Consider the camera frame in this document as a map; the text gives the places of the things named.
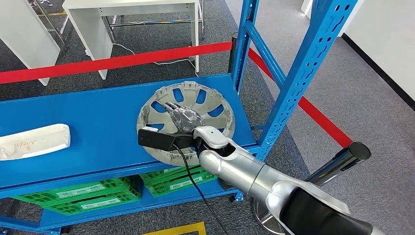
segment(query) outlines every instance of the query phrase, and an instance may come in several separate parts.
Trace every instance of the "green crate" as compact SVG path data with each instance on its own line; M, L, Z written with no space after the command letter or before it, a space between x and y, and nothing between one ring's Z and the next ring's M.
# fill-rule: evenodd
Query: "green crate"
M195 165L195 166L190 167L190 169L195 169L195 168L202 169L200 165ZM157 170L157 171L153 171L149 173L140 174L140 177L142 178L144 183L151 184L154 181L159 181L164 177L177 174L180 172L186 172L186 167L180 166L180 167L171 168L171 169Z
M124 191L66 202L51 207L45 207L45 209L65 215L73 215L139 200L141 200L140 193Z
M207 173L200 167L191 169L190 174L196 184L217 179L216 176ZM191 180L187 175L187 171L164 177L159 182L153 182L151 184L144 183L144 185L150 191L153 197L160 197L168 193L193 186Z
M176 167L176 168L170 168L170 169L164 169L164 170L157 170L149 173L140 174L140 177L143 179L145 183L149 183L153 181L154 179L169 176L178 172L185 171L186 168L184 166Z
M44 208L69 201L81 200L86 197L95 197L129 189L130 179L122 177L25 194L13 198L24 202L34 203Z

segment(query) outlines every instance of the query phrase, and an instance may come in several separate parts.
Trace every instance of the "yellow tape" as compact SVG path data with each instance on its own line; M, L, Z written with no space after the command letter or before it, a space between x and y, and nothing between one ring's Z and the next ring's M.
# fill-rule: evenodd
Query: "yellow tape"
M184 225L176 228L160 230L156 232L151 232L143 235L180 235L187 234L191 232L198 232L199 235L206 235L205 223L199 222L195 224Z
M50 13L50 14L48 14L48 16L62 16L62 15L66 15L66 12L63 11L63 12L59 12L59 13Z

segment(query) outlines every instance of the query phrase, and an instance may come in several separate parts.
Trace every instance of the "stanchion base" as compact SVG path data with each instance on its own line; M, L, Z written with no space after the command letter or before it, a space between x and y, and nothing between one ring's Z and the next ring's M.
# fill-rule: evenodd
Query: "stanchion base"
M265 230L276 235L285 235L285 230L278 223L277 219L267 210L267 208L252 199L252 210L254 211L255 218L258 224Z

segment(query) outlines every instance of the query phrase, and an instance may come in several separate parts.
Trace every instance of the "blue shelf board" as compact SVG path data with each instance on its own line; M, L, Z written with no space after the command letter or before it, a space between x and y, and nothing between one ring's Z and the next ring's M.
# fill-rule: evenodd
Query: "blue shelf board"
M217 180L200 184L199 188L206 198L217 197L237 192L236 189L223 190ZM177 192L173 192L157 198L154 198L150 194L150 192L145 187L143 187L142 199L138 202L127 203L119 206L98 209L75 215L63 215L53 211L44 210L39 224L39 228L57 228L66 225L84 223L96 219L108 218L112 216L118 216L134 212L141 212L201 199L202 198L200 197L195 187L185 188Z
M2 174L7 176L0 181L0 198L15 196L8 193L14 188L30 193L57 186L53 182L62 186L85 183L92 174L118 177L127 169L149 172L154 167L146 171L146 166L169 168L137 144L136 122L141 107L157 89L184 81L219 91L236 117L234 141L242 146L256 144L230 74L3 101L0 110L7 114L0 115L0 136L65 123L70 128L71 145L37 157L0 161ZM24 189L28 187L32 187L30 191Z

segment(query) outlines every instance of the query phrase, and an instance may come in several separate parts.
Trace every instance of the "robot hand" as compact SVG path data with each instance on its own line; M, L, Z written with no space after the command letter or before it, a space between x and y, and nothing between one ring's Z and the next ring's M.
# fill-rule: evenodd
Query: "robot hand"
M202 117L196 111L184 105L167 102L164 107L176 125L178 133L189 134L194 128L205 125Z

